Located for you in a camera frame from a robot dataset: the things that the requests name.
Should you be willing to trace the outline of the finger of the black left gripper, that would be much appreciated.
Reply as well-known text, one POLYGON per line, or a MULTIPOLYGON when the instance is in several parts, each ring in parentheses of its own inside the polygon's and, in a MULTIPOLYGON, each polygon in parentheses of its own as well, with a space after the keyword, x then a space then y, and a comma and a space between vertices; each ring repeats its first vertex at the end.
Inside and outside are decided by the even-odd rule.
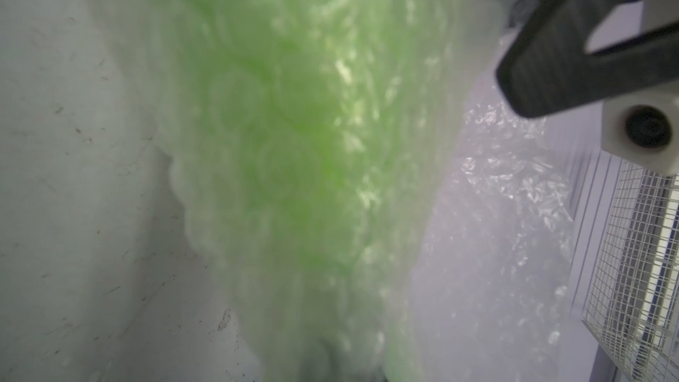
POLYGON ((543 0, 500 60, 496 79, 519 116, 541 118, 678 78, 673 22, 595 53, 592 32, 629 0, 543 0))

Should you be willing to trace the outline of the clear bubble wrap sheet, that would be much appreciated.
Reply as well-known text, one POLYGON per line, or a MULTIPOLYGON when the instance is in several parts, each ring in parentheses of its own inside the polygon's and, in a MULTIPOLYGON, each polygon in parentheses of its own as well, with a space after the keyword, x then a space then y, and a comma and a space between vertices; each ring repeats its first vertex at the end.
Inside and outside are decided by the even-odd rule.
POLYGON ((84 0, 268 381, 555 381, 573 222, 515 0, 84 0))

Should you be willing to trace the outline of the green plastic wine glass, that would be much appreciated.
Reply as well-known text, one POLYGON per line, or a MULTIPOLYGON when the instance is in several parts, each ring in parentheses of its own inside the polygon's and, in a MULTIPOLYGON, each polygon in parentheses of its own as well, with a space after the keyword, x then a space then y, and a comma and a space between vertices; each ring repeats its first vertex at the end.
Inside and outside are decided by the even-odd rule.
POLYGON ((157 0, 187 231, 276 381, 373 381, 461 121, 477 0, 157 0))

